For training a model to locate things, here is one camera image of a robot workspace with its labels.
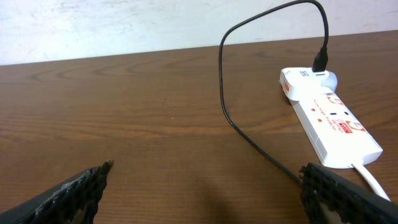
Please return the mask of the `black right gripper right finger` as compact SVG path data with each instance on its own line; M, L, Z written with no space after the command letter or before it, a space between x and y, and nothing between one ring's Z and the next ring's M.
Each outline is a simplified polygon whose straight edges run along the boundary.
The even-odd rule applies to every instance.
M300 199L310 223L397 223L397 205L309 163L300 169Z

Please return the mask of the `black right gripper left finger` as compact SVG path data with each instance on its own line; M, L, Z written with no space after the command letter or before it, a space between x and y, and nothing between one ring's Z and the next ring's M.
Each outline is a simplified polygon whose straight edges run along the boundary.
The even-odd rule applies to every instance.
M112 160L85 169L28 201L1 213L1 223L93 223Z

